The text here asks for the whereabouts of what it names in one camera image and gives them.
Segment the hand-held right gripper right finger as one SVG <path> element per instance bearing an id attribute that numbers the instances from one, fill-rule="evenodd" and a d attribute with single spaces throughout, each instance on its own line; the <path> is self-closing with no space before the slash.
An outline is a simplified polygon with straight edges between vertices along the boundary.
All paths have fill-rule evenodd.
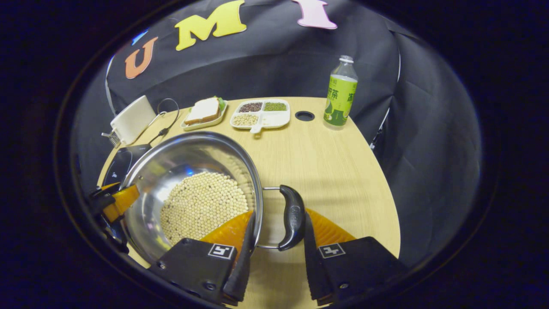
<path id="1" fill-rule="evenodd" d="M 303 241 L 311 298 L 320 306 L 372 293 L 407 271 L 374 237 L 354 237 L 311 209 Z"/>

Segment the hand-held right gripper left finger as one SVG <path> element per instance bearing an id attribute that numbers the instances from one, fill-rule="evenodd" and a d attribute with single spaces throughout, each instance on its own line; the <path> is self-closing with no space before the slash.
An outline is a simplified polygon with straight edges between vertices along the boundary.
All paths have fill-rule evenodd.
<path id="1" fill-rule="evenodd" d="M 209 303 L 236 306 L 250 274 L 254 216 L 253 211 L 238 215 L 202 240 L 180 240 L 150 272 Z"/>

